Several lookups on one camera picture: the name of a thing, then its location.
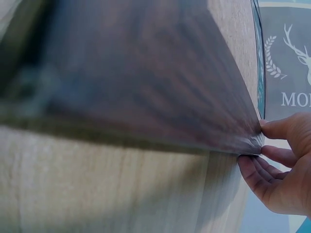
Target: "light wood board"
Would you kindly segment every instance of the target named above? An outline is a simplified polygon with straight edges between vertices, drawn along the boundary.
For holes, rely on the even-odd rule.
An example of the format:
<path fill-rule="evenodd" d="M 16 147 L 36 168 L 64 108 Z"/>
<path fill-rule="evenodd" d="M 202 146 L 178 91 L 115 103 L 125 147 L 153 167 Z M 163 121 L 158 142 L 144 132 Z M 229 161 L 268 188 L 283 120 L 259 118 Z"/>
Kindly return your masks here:
<path fill-rule="evenodd" d="M 208 7 L 257 106 L 251 4 L 210 0 Z M 234 233 L 246 193 L 228 154 L 95 145 L 0 127 L 0 232 Z"/>

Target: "wooden panel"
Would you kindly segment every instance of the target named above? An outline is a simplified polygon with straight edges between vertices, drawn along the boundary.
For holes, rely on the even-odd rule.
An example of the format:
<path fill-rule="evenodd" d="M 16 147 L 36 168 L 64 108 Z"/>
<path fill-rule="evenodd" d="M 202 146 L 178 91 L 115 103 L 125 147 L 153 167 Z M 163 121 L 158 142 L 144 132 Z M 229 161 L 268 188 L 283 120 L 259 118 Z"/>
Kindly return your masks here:
<path fill-rule="evenodd" d="M 37 89 L 12 114 L 260 153 L 256 111 L 205 1 L 66 0 L 51 24 Z"/>
<path fill-rule="evenodd" d="M 256 106 L 250 2 L 210 0 L 208 7 Z M 0 232 L 237 233 L 246 191 L 228 154 L 131 149 L 0 127 Z"/>

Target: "white lettering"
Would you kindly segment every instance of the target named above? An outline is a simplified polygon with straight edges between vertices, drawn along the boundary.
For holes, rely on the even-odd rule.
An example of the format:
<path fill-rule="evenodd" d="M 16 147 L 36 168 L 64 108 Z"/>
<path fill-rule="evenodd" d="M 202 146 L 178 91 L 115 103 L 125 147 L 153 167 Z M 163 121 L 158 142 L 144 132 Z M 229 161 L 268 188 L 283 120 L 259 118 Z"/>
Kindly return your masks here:
<path fill-rule="evenodd" d="M 285 93 L 285 92 L 282 92 L 282 96 L 283 96 L 283 103 L 282 103 L 282 105 L 281 105 L 281 106 L 285 106 L 284 101 L 286 101 L 287 106 L 289 106 L 289 105 L 290 105 L 290 102 L 292 101 L 291 106 L 292 106 L 292 107 L 296 107 L 296 105 L 295 105 L 295 95 L 296 95 L 296 93 L 295 93 L 295 92 L 294 92 L 294 93 L 292 93 L 292 94 L 291 94 L 290 99 L 288 100 L 286 93 Z"/>
<path fill-rule="evenodd" d="M 304 96 L 305 97 L 305 104 L 301 104 L 301 101 L 300 101 L 300 97 L 301 96 Z M 305 93 L 300 93 L 300 94 L 298 94 L 298 96 L 297 96 L 297 103 L 298 103 L 298 105 L 300 106 L 300 107 L 306 107 L 307 105 L 308 105 L 308 103 L 309 103 L 309 100 L 308 100 L 308 96 L 305 94 Z"/>

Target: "fingernail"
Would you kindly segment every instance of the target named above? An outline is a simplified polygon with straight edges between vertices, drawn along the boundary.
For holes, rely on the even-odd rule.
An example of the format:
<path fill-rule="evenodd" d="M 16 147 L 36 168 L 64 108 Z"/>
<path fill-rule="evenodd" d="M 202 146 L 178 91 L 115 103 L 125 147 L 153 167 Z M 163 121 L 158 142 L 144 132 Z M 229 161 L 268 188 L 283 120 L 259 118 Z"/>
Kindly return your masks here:
<path fill-rule="evenodd" d="M 265 124 L 268 123 L 268 121 L 267 120 L 260 120 L 259 123 L 260 123 L 260 126 L 264 126 Z"/>

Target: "deer antlers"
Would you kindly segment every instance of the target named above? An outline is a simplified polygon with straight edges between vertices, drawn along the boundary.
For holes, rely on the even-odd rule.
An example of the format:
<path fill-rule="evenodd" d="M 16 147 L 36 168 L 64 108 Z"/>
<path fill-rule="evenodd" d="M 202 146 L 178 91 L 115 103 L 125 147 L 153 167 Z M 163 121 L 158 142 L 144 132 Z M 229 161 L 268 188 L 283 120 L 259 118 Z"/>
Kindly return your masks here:
<path fill-rule="evenodd" d="M 290 47 L 292 50 L 294 50 L 295 53 L 296 53 L 298 56 L 304 57 L 304 58 L 308 58 L 309 56 L 308 56 L 308 51 L 307 51 L 306 46 L 305 46 L 305 51 L 306 51 L 306 52 L 304 53 L 304 52 L 300 51 L 299 49 L 297 49 L 297 48 L 295 47 L 295 45 L 292 45 L 291 40 L 290 40 L 290 32 L 291 32 L 292 26 L 293 26 L 293 25 L 291 25 L 291 26 L 289 27 L 289 29 L 286 30 L 286 24 L 284 24 L 284 31 L 285 31 L 285 34 L 286 34 L 286 39 L 287 39 L 287 41 L 285 40 L 285 38 L 283 38 L 283 40 L 284 40 L 285 44 L 286 44 L 288 47 Z"/>

